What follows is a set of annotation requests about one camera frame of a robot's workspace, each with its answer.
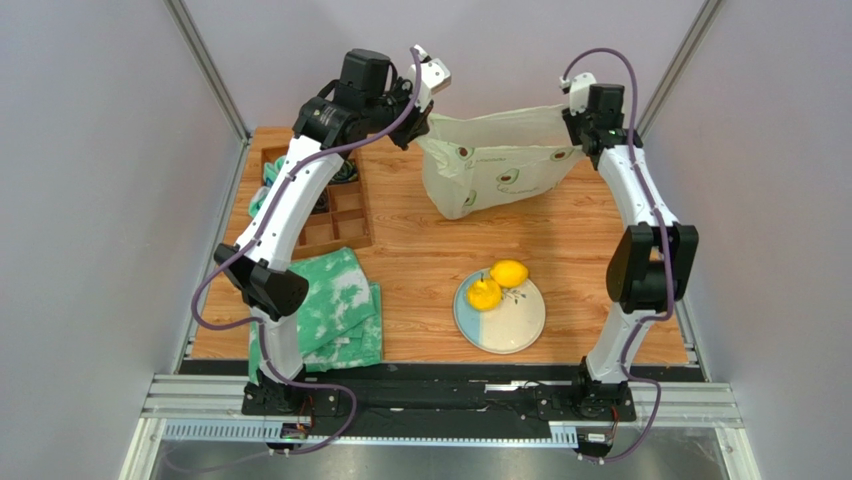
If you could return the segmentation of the teal white rolled sock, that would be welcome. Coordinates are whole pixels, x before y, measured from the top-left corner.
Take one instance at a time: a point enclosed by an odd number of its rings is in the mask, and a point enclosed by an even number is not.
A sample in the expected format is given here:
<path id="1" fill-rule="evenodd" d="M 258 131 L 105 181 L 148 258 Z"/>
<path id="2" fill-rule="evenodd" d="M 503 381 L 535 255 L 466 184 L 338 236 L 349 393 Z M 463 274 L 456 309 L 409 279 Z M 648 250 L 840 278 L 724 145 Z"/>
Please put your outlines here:
<path id="1" fill-rule="evenodd" d="M 282 167 L 283 167 L 285 161 L 286 161 L 286 156 L 282 155 L 282 156 L 278 157 L 276 160 L 266 162 L 263 165 L 262 180 L 263 180 L 263 185 L 265 187 L 271 188 L 274 185 L 278 175 L 280 174 L 280 172 L 282 170 Z"/>

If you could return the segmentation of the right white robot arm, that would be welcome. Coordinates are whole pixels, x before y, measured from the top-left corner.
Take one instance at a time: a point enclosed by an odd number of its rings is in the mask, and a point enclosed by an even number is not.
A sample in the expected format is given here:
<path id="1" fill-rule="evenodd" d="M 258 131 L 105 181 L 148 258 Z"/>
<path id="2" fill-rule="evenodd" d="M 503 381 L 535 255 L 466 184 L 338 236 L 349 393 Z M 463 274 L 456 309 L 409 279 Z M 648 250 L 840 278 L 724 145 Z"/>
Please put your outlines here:
<path id="1" fill-rule="evenodd" d="M 583 360 L 585 382 L 620 385 L 650 327 L 670 319 L 684 296 L 699 234 L 671 212 L 651 179 L 641 137 L 624 124 L 624 86 L 581 74 L 562 89 L 570 139 L 609 187 L 624 226 L 606 271 L 613 304 Z"/>

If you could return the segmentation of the yellow fake lemon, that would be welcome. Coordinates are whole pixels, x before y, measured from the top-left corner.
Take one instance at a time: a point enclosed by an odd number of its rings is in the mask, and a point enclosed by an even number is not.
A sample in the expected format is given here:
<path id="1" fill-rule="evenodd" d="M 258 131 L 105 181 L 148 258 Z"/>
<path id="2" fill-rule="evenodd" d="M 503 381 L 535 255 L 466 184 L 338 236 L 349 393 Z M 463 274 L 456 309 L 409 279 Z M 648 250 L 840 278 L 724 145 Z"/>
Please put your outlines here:
<path id="1" fill-rule="evenodd" d="M 529 269 L 518 260 L 503 259 L 491 266 L 489 276 L 501 288 L 512 289 L 522 285 L 529 278 Z"/>

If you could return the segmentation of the avocado print plastic bag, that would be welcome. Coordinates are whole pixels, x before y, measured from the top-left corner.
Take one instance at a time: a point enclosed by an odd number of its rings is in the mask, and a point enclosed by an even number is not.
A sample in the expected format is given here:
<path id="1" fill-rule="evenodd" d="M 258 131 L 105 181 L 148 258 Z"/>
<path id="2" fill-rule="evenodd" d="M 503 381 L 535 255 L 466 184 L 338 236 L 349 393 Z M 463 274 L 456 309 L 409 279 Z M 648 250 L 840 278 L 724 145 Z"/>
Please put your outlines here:
<path id="1" fill-rule="evenodd" d="M 449 220 L 554 189 L 585 159 L 571 143 L 563 105 L 456 119 L 433 113 L 423 151 L 422 181 Z"/>

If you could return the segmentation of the dark green rolled sock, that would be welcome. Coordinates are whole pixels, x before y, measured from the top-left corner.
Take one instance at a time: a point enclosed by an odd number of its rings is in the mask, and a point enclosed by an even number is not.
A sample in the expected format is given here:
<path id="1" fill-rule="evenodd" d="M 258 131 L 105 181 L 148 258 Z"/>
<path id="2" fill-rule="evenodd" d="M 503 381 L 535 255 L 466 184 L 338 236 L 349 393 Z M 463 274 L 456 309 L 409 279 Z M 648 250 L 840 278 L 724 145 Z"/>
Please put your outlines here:
<path id="1" fill-rule="evenodd" d="M 359 179 L 359 170 L 354 160 L 346 159 L 341 168 L 334 174 L 330 181 L 333 185 L 348 184 Z"/>

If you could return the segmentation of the aluminium frame post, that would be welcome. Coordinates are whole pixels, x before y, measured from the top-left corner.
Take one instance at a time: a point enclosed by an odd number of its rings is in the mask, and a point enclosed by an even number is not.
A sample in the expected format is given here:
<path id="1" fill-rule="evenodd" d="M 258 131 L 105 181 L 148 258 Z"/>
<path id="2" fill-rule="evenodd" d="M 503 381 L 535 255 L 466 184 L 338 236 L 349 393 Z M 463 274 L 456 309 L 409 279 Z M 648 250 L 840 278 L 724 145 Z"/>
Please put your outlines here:
<path id="1" fill-rule="evenodd" d="M 183 0 L 165 0 L 164 4 L 187 44 L 231 130 L 242 144 L 248 144 L 251 139 L 251 133 L 207 48 L 188 5 Z"/>
<path id="2" fill-rule="evenodd" d="M 648 104 L 638 122 L 638 132 L 643 140 L 649 136 L 657 117 L 678 81 L 686 71 L 690 61 L 695 56 L 701 43 L 711 29 L 719 12 L 726 1 L 705 0 L 702 2 L 693 22 L 679 44 L 674 56 L 666 68 L 662 79 L 655 88 Z"/>

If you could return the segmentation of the blue cream ceramic plate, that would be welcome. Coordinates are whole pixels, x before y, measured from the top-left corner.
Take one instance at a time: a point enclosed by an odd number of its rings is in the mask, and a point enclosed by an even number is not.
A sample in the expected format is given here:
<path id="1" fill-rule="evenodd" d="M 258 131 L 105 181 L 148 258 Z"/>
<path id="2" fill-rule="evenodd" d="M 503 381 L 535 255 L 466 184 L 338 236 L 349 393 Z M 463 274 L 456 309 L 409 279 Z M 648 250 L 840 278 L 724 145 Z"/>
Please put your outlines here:
<path id="1" fill-rule="evenodd" d="M 457 288 L 452 310 L 458 330 L 470 343 L 489 353 L 509 355 L 527 349 L 544 330 L 546 307 L 542 293 L 527 279 L 504 290 L 497 307 L 479 311 L 468 302 L 467 290 L 486 276 L 486 269 L 475 271 Z"/>

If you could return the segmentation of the aluminium frame post left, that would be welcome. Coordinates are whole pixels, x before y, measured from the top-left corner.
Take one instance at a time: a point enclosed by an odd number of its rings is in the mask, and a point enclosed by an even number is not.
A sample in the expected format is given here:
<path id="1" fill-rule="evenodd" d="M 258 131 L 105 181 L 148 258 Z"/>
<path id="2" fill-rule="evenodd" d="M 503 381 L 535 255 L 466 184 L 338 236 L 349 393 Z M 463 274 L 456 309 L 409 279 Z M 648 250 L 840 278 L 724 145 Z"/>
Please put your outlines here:
<path id="1" fill-rule="evenodd" d="M 187 44 L 231 130 L 242 144 L 248 144 L 251 139 L 251 133 L 207 48 L 188 5 L 183 0 L 165 0 L 164 4 Z"/>

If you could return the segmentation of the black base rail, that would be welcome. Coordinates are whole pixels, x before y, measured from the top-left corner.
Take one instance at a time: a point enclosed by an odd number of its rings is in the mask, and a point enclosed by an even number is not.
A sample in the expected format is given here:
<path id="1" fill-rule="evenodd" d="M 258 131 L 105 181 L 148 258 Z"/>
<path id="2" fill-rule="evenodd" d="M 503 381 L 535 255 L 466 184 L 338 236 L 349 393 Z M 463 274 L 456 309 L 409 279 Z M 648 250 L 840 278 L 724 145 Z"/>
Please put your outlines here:
<path id="1" fill-rule="evenodd" d="M 593 381 L 582 365 L 383 363 L 297 380 L 257 373 L 242 413 L 302 416 L 318 435 L 437 439 L 542 439 L 551 421 L 637 418 L 626 383 Z"/>

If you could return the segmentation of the yellow fake pear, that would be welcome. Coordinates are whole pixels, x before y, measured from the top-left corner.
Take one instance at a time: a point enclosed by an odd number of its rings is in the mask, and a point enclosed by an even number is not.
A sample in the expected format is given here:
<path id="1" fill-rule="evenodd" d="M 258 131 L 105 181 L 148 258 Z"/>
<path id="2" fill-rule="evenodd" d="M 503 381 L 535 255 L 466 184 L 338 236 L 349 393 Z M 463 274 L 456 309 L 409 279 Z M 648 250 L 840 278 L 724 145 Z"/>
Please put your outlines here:
<path id="1" fill-rule="evenodd" d="M 475 310 L 484 312 L 495 309 L 502 301 L 501 286 L 490 276 L 480 274 L 468 287 L 466 300 Z"/>

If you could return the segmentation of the black rolled sock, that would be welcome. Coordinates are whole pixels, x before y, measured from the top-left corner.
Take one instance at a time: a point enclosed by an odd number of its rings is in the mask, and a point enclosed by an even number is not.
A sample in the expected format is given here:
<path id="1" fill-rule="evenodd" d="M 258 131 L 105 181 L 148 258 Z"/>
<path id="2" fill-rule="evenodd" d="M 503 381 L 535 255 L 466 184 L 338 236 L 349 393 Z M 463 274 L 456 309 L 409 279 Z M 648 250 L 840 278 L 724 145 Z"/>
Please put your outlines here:
<path id="1" fill-rule="evenodd" d="M 311 214 L 319 215 L 326 214 L 330 212 L 330 194 L 329 190 L 325 188 L 319 195 Z"/>

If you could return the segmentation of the wooden compartment tray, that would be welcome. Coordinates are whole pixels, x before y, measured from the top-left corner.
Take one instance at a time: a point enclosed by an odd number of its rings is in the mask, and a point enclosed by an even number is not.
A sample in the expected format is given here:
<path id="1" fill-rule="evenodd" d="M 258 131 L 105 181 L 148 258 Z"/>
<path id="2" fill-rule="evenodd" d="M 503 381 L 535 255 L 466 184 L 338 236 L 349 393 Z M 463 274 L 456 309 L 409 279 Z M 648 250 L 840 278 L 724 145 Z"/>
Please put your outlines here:
<path id="1" fill-rule="evenodd" d="M 329 184 L 330 212 L 310 214 L 299 234 L 292 258 L 303 260 L 340 250 L 370 247 L 374 235 L 370 225 L 367 189 L 360 173 L 362 162 L 353 153 L 348 159 L 357 163 L 359 179 L 348 184 Z"/>

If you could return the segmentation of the aluminium frame post right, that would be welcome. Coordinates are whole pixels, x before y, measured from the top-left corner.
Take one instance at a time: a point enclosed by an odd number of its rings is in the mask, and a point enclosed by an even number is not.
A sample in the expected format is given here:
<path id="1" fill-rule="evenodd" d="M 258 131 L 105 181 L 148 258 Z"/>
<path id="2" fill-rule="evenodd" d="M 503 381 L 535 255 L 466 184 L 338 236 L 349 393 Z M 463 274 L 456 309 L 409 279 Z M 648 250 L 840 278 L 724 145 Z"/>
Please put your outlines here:
<path id="1" fill-rule="evenodd" d="M 693 22 L 679 44 L 674 56 L 666 68 L 662 79 L 655 88 L 648 104 L 638 122 L 638 132 L 643 140 L 649 136 L 657 117 L 678 81 L 686 71 L 690 61 L 695 56 L 701 43 L 711 29 L 719 12 L 726 1 L 705 0 L 702 2 Z"/>

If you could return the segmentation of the green white tie-dye cloth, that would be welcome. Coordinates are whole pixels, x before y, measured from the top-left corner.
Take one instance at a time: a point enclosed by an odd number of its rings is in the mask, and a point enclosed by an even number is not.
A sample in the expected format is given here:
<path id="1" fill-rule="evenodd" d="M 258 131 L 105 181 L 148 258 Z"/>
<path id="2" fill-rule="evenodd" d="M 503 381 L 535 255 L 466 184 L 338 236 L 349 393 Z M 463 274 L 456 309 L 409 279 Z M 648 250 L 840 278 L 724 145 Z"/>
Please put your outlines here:
<path id="1" fill-rule="evenodd" d="M 337 251 L 295 262 L 309 281 L 297 312 L 299 352 L 306 371 L 327 372 L 382 361 L 381 288 L 367 279 L 355 252 Z"/>

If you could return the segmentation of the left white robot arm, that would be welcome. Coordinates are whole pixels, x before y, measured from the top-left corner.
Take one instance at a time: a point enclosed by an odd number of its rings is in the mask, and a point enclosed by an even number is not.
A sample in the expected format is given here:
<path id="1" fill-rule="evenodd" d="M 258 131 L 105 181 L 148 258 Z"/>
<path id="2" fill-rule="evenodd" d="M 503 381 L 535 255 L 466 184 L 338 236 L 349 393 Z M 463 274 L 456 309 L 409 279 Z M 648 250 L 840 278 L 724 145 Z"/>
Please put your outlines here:
<path id="1" fill-rule="evenodd" d="M 383 137 L 402 150 L 428 131 L 433 97 L 451 83 L 450 69 L 415 45 L 412 66 L 398 73 L 379 52 L 352 49 L 339 76 L 300 109 L 286 163 L 252 223 L 213 254 L 258 327 L 261 373 L 292 395 L 308 389 L 298 351 L 296 313 L 309 282 L 290 268 L 299 236 L 322 191 L 348 155 Z"/>

